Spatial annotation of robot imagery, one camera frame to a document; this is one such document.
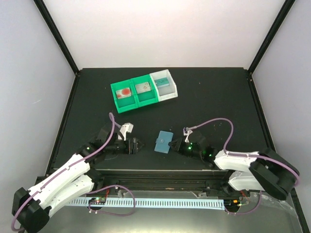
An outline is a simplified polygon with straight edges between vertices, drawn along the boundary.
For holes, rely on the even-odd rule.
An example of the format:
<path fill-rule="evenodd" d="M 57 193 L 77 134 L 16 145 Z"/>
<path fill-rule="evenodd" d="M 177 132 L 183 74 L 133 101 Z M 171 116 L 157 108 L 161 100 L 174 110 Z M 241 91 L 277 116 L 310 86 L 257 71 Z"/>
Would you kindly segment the blue card holder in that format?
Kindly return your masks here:
<path fill-rule="evenodd" d="M 172 141 L 172 139 L 173 139 L 172 132 L 160 131 L 155 141 L 154 151 L 165 154 L 169 153 L 170 150 L 169 143 Z"/>

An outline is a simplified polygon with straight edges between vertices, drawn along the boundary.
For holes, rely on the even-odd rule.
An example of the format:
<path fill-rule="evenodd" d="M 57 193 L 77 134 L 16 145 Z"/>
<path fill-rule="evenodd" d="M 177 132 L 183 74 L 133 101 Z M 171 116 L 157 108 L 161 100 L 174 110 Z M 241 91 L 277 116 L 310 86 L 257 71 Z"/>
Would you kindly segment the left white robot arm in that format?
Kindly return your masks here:
<path fill-rule="evenodd" d="M 121 185 L 107 185 L 95 166 L 107 155 L 138 153 L 143 143 L 121 132 L 100 130 L 97 137 L 81 146 L 57 171 L 29 189 L 14 194 L 11 229 L 39 232 L 63 206 L 81 195 L 98 194 Z"/>

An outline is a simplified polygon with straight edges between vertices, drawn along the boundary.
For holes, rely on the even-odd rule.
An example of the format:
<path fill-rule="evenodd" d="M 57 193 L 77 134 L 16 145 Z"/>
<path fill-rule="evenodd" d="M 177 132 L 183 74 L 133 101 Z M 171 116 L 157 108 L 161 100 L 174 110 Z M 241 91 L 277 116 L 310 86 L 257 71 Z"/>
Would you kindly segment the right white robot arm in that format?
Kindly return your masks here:
<path fill-rule="evenodd" d="M 231 170 L 229 178 L 221 183 L 221 190 L 227 196 L 237 191 L 257 190 L 285 200 L 298 184 L 298 170 L 270 148 L 254 152 L 218 150 L 200 132 L 184 135 L 168 145 L 181 155 L 200 160 L 207 168 Z"/>

